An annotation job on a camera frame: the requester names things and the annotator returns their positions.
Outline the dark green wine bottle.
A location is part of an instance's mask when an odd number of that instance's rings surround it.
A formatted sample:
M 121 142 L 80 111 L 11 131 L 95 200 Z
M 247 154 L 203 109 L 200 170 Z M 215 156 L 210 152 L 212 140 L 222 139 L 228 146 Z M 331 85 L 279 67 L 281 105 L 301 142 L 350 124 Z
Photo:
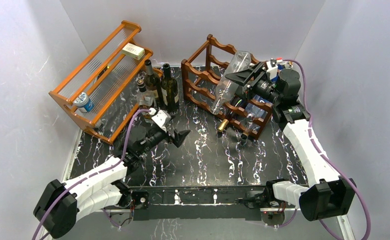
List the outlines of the dark green wine bottle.
M 168 63 L 163 64 L 161 91 L 167 110 L 175 112 L 179 107 L 179 89 L 176 79 L 172 77 L 171 67 Z

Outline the green wine bottle brown label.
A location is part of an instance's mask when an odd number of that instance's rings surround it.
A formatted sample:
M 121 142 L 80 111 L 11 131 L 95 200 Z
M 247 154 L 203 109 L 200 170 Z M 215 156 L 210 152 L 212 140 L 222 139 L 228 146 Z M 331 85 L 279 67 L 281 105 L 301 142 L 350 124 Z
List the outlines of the green wine bottle brown label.
M 150 59 L 145 60 L 144 64 L 146 69 L 146 76 L 145 76 L 146 88 L 154 93 L 157 106 L 162 107 L 164 105 L 164 101 L 163 101 L 159 75 L 156 72 L 154 72 Z

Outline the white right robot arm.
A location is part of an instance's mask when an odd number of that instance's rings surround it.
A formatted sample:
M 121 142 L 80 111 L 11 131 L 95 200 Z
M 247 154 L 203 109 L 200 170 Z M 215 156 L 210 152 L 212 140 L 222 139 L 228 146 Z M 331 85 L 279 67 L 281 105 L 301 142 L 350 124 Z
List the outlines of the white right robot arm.
M 235 94 L 245 100 L 254 96 L 269 101 L 272 116 L 284 136 L 290 141 L 308 178 L 308 186 L 297 185 L 285 179 L 270 180 L 262 192 L 240 198 L 238 203 L 251 206 L 267 203 L 277 207 L 282 202 L 301 210 L 308 221 L 346 215 L 355 196 L 355 183 L 343 176 L 326 161 L 326 153 L 312 129 L 306 107 L 299 101 L 302 72 L 282 68 L 272 81 L 272 70 L 259 62 L 247 69 L 224 75 L 236 86 Z

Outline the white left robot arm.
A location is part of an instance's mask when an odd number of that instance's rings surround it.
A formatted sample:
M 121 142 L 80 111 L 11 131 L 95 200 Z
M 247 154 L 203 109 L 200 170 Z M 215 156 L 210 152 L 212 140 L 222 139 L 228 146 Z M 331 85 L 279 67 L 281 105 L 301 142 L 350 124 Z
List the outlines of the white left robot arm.
M 170 133 L 156 125 L 129 127 L 119 152 L 103 164 L 65 182 L 47 184 L 33 211 L 39 223 L 32 238 L 38 239 L 41 229 L 46 231 L 42 239 L 61 238 L 83 217 L 109 206 L 133 209 L 140 201 L 123 179 L 140 166 L 146 152 L 163 141 L 180 147 L 188 134 L 189 130 Z

